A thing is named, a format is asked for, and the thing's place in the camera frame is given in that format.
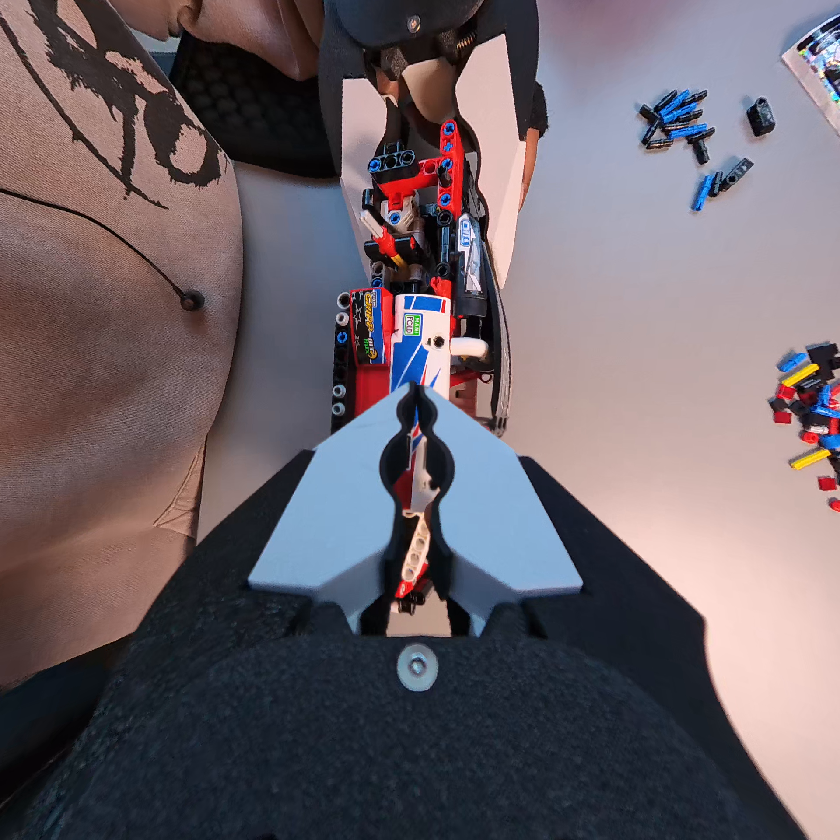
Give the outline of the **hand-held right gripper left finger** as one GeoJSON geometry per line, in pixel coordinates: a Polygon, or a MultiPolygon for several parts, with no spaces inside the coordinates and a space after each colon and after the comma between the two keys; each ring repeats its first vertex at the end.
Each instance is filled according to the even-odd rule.
{"type": "Polygon", "coordinates": [[[363,611],[383,593],[396,516],[382,456],[403,430],[400,403],[413,418],[416,398],[416,385],[403,385],[316,447],[248,576],[251,589],[336,603],[360,631],[363,611]]]}

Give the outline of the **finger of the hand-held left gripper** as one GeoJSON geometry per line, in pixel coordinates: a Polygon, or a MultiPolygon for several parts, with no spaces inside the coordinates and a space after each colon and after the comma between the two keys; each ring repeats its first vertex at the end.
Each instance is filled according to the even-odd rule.
{"type": "Polygon", "coordinates": [[[343,79],[340,183],[365,275],[355,288],[369,286],[371,279],[364,253],[371,234],[360,220],[362,192],[372,186],[368,165],[385,135],[386,120],[385,100],[368,78],[343,79]]]}
{"type": "Polygon", "coordinates": [[[478,143],[477,186],[488,212],[487,242],[500,287],[511,263],[518,225],[526,144],[519,139],[508,61],[499,35],[477,45],[455,84],[459,116],[478,143]]]}

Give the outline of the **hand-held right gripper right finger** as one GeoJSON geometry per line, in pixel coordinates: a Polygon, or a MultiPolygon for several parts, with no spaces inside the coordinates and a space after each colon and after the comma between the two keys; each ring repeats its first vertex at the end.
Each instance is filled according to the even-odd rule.
{"type": "Polygon", "coordinates": [[[450,598],[482,634],[493,609],[533,597],[572,595],[583,582],[513,449],[434,391],[432,432],[454,460],[438,505],[454,555],[450,598]]]}

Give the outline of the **lego race car model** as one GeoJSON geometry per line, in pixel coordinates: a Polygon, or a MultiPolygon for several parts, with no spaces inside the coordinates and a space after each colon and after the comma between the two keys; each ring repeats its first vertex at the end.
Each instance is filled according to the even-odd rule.
{"type": "MultiPolygon", "coordinates": [[[[487,206],[466,147],[463,124],[444,119],[437,151],[420,157],[404,140],[383,142],[366,167],[370,184],[358,210],[365,287],[338,298],[332,369],[331,432],[337,433],[390,394],[424,392],[466,407],[480,382],[491,385],[490,416],[478,422],[502,434],[510,391],[508,328],[487,244],[487,206]]],[[[353,619],[387,608],[413,614],[433,588],[429,519],[454,469],[432,409],[398,415],[402,434],[385,453],[385,487],[396,503],[385,593],[353,619]]]]}

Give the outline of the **lego sticker sheet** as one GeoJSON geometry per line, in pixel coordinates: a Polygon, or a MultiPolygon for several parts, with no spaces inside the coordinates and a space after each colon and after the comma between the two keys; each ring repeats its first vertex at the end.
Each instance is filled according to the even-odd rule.
{"type": "Polygon", "coordinates": [[[839,15],[820,23],[780,59],[839,134],[839,15]]]}

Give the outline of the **person's left forearm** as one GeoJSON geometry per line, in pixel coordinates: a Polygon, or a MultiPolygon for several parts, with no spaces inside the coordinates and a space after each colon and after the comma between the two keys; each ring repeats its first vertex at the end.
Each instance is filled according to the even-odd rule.
{"type": "Polygon", "coordinates": [[[318,74],[323,1],[184,2],[177,21],[190,35],[244,49],[293,80],[318,74]]]}

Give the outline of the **long black lego connector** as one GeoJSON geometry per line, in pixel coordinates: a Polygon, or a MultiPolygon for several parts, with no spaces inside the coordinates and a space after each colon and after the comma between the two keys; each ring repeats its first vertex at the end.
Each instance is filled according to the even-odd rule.
{"type": "Polygon", "coordinates": [[[718,171],[715,174],[710,196],[717,196],[730,190],[752,167],[753,161],[748,157],[742,157],[728,172],[718,171]]]}

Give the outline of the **pile of colourful lego pieces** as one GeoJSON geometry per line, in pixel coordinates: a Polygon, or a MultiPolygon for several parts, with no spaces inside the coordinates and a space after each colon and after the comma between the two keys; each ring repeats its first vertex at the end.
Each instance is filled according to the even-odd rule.
{"type": "Polygon", "coordinates": [[[769,399],[775,424],[791,426],[806,451],[789,460],[795,471],[820,466],[818,488],[839,512],[839,350],[819,342],[790,350],[775,365],[779,374],[769,399]]]}

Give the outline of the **person's left hand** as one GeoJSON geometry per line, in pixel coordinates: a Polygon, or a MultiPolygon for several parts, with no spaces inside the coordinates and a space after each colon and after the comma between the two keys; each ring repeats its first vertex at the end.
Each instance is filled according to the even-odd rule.
{"type": "Polygon", "coordinates": [[[533,173],[535,170],[535,165],[538,156],[538,146],[539,141],[544,135],[544,131],[540,131],[537,128],[530,128],[527,131],[526,140],[525,140],[525,154],[524,154],[524,164],[523,164],[523,174],[521,180],[521,193],[520,193],[520,201],[519,201],[519,211],[522,210],[523,205],[525,204],[527,195],[529,194],[529,188],[532,182],[533,173]]]}

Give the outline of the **pile of blue black pins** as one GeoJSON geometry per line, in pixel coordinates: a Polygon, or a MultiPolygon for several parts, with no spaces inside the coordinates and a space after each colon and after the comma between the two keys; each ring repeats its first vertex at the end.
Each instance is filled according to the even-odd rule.
{"type": "Polygon", "coordinates": [[[707,142],[715,132],[715,128],[701,121],[704,116],[701,106],[707,95],[706,89],[672,90],[654,106],[640,104],[638,115],[647,123],[640,144],[646,151],[663,151],[674,142],[684,140],[691,147],[696,162],[707,164],[710,160],[707,142]]]}

